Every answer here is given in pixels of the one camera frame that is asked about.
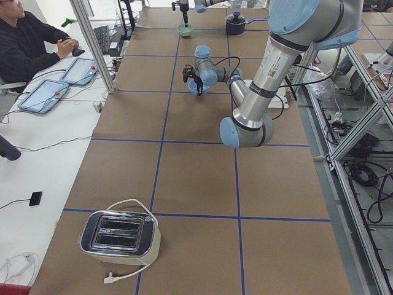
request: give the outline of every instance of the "saucepan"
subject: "saucepan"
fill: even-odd
[[[268,20],[266,17],[257,17],[246,20],[246,18],[242,16],[240,12],[235,11],[233,14],[230,14],[225,18],[225,21],[227,22],[225,29],[228,35],[239,35],[244,32],[246,25],[256,21],[266,20]]]

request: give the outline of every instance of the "black sweater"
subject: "black sweater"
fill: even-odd
[[[44,41],[56,44],[68,35],[42,23],[31,12],[18,19],[16,28],[0,19],[0,77],[6,83],[28,82],[43,69],[57,63],[55,53],[47,53]]]

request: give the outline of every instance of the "white table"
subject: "white table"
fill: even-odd
[[[113,25],[114,22],[92,23],[93,27],[106,24]],[[78,24],[73,23],[67,33],[77,39],[81,48],[86,50],[80,57],[92,58]],[[37,76],[55,69],[66,69],[73,59],[70,55],[37,73]],[[105,60],[110,62],[112,58],[105,56]],[[44,75],[32,81],[25,91],[32,90],[42,79],[57,80],[62,73]],[[0,134],[13,145],[29,149],[39,149],[64,140],[91,136],[99,119],[93,102],[104,103],[107,95],[99,77],[98,74],[93,85],[82,92],[80,91],[91,83],[85,87],[70,87],[62,100],[44,116],[28,112],[10,114],[9,123],[0,124]],[[18,99],[11,111],[18,109],[17,104],[23,98],[24,96]],[[18,202],[0,210],[0,267],[6,263],[6,259],[20,253],[33,252],[39,257],[36,265],[38,272],[89,142],[88,138],[37,152],[22,152],[21,157],[13,162],[0,158],[0,207],[14,200],[29,199],[32,192],[43,192],[39,206]],[[11,273],[23,265],[22,262],[16,263],[15,267],[10,269]],[[32,274],[31,267],[9,283],[27,285]],[[0,282],[4,279],[3,270],[0,272]]]

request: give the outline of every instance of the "red object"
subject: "red object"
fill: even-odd
[[[0,295],[28,295],[30,289],[30,286],[0,283]]]

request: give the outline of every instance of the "green bowl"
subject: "green bowl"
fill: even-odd
[[[184,24],[177,26],[177,31],[182,37],[188,37],[189,35],[191,35],[193,30],[194,27],[190,24],[188,24],[187,27]]]

